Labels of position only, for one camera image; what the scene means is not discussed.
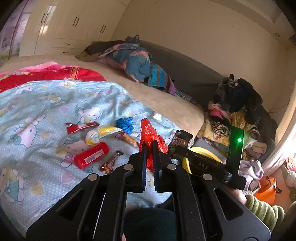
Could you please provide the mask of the person right hand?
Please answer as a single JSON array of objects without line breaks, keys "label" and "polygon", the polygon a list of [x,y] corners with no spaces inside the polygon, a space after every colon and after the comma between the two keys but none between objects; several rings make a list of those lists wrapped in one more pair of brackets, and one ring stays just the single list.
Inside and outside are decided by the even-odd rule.
[{"label": "person right hand", "polygon": [[239,189],[234,189],[229,186],[226,186],[227,190],[234,196],[236,197],[243,205],[247,204],[247,198],[243,194],[243,192]]}]

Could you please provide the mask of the green sleeve forearm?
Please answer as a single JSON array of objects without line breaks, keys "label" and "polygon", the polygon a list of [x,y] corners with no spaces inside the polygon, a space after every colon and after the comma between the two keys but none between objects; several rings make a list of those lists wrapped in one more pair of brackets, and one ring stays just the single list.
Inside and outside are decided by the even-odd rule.
[{"label": "green sleeve forearm", "polygon": [[246,195],[246,207],[259,218],[271,232],[279,228],[282,224],[285,211],[280,206],[271,206],[270,204],[258,200],[253,195]]}]

